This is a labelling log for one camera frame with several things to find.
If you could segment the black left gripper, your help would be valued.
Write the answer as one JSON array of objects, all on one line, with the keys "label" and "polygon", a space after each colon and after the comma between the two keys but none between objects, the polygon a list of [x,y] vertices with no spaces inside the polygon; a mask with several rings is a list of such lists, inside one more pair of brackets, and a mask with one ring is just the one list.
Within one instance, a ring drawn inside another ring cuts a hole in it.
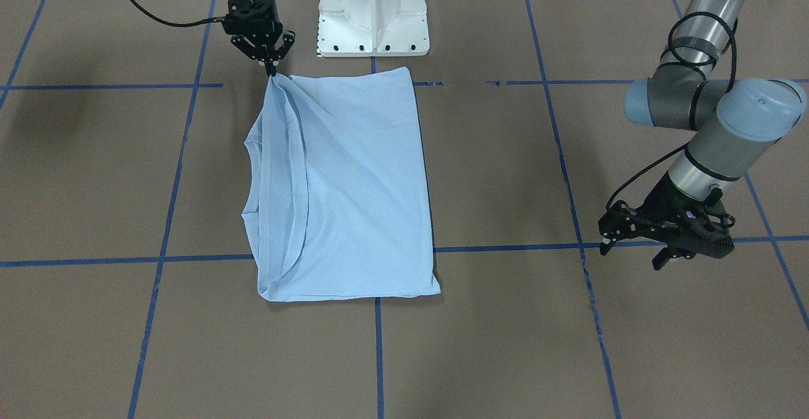
[{"label": "black left gripper", "polygon": [[618,241],[647,238],[664,244],[651,260],[655,271],[676,258],[724,258],[736,248],[731,237],[736,218],[724,208],[722,189],[712,185],[709,191],[705,200],[693,199],[665,175],[638,208],[610,200],[598,221],[599,254],[609,254]]}]

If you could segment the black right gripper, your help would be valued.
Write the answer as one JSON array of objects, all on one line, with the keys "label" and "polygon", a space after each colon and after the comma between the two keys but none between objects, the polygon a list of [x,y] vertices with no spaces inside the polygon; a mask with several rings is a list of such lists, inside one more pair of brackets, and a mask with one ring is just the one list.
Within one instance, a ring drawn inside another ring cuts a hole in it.
[{"label": "black right gripper", "polygon": [[246,57],[265,63],[266,76],[276,76],[281,60],[295,43],[295,33],[280,22],[275,0],[228,0],[223,30]]}]

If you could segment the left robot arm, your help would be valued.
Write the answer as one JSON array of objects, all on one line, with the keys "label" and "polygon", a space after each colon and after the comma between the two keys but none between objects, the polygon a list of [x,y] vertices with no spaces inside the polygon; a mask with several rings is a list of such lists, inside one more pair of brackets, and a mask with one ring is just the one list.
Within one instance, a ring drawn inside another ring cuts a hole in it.
[{"label": "left robot arm", "polygon": [[599,253],[635,238],[659,241],[655,270],[696,255],[734,251],[736,218],[723,195],[807,110],[806,91],[792,80],[737,73],[736,29],[745,0],[691,0],[667,34],[655,73],[635,80],[624,99],[633,123],[693,132],[668,154],[670,168],[633,208],[611,195],[598,221]]}]

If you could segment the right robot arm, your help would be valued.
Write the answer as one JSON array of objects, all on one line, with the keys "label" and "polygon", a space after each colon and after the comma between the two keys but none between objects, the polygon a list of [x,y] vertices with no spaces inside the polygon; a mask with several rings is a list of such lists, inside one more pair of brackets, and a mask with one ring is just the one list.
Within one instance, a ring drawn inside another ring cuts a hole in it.
[{"label": "right robot arm", "polygon": [[276,0],[228,0],[228,13],[222,22],[231,43],[249,59],[262,64],[268,76],[295,43],[295,33],[279,19]]}]

